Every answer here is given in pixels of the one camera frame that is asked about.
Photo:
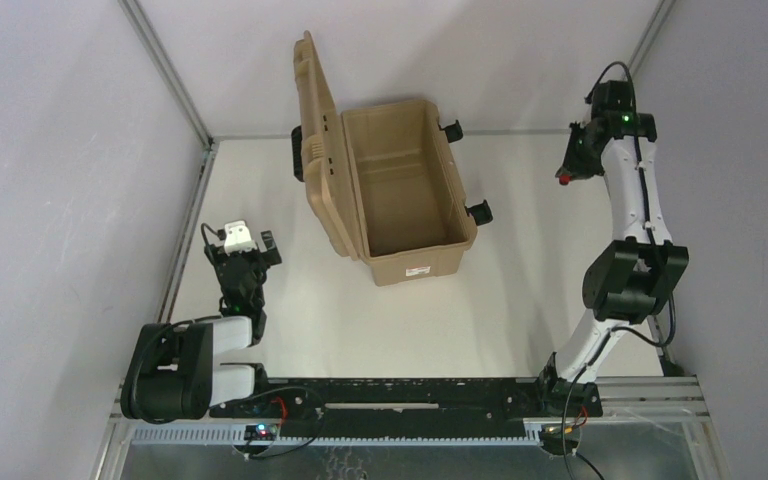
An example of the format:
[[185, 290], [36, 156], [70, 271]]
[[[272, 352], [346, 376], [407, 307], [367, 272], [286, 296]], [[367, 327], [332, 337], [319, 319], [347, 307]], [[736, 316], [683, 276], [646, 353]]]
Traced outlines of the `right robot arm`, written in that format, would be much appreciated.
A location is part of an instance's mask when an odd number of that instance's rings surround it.
[[584, 274], [582, 318], [537, 380], [542, 412], [563, 417], [591, 401], [610, 350], [670, 305], [689, 264], [689, 251], [673, 240], [660, 206], [653, 116], [603, 109], [570, 128], [556, 177], [562, 185], [603, 178], [613, 238]]

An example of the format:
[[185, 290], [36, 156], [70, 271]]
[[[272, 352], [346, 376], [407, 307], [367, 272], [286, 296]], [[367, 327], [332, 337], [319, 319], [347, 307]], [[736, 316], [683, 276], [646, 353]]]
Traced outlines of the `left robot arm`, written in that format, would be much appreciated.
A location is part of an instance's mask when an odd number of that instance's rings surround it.
[[262, 340], [264, 284], [282, 258], [271, 231], [254, 241], [237, 222], [218, 237], [204, 246], [220, 287], [217, 314], [141, 328], [121, 387], [124, 417], [152, 424], [200, 419], [211, 407], [255, 393], [257, 365], [220, 358]]

